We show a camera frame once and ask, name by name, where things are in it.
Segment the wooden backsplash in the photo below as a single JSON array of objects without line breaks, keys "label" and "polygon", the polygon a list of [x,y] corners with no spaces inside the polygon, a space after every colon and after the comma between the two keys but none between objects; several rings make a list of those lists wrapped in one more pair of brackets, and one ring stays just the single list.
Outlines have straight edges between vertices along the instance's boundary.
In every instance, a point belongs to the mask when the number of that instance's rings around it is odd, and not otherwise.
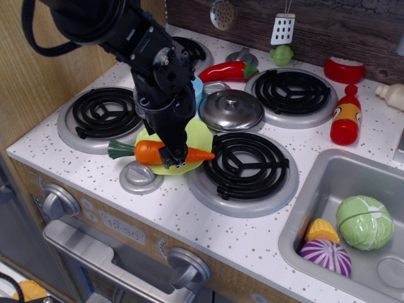
[{"label": "wooden backsplash", "polygon": [[[210,21],[213,0],[167,0],[168,23],[263,51],[270,44],[277,13],[285,0],[232,0],[237,22],[227,31]],[[362,62],[365,78],[404,83],[404,57],[395,53],[404,33],[402,0],[294,0],[294,59],[323,66],[331,56]]]}]

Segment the white bottle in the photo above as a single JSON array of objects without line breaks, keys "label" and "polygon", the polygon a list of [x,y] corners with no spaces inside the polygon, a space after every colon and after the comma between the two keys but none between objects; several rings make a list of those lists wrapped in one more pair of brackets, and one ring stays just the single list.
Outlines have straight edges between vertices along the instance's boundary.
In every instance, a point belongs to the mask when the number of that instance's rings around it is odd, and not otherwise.
[{"label": "white bottle", "polygon": [[384,98],[388,105],[404,111],[404,84],[379,85],[376,95]]}]

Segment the toy red chili pepper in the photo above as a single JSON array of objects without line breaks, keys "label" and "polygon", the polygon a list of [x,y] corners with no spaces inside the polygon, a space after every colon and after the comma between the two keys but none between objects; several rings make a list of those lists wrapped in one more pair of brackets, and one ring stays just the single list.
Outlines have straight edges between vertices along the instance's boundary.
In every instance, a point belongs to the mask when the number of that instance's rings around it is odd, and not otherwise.
[{"label": "toy red chili pepper", "polygon": [[205,69],[198,77],[203,83],[211,81],[246,81],[257,73],[258,69],[248,62],[229,61]]}]

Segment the silver sink basin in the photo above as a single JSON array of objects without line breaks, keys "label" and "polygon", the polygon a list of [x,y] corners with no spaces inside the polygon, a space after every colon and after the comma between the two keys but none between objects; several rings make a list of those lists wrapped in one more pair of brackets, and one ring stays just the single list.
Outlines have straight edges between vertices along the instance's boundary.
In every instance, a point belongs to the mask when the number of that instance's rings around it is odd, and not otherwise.
[{"label": "silver sink basin", "polygon": [[[393,217],[395,233],[383,247],[360,251],[349,246],[336,224],[338,205],[351,196],[382,202]],[[334,226],[352,260],[350,278],[299,256],[311,221]],[[319,154],[279,239],[283,258],[294,268],[369,302],[404,302],[404,171],[343,150]]]}]

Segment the toy ketchup bottle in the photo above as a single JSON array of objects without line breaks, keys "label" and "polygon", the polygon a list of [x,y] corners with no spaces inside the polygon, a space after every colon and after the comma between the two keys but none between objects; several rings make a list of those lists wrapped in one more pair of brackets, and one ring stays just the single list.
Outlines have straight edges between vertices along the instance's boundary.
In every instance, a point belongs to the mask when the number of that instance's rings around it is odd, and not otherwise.
[{"label": "toy ketchup bottle", "polygon": [[330,136],[338,145],[352,144],[358,138],[361,110],[359,100],[355,98],[357,92],[355,85],[348,85],[346,96],[336,104]]}]

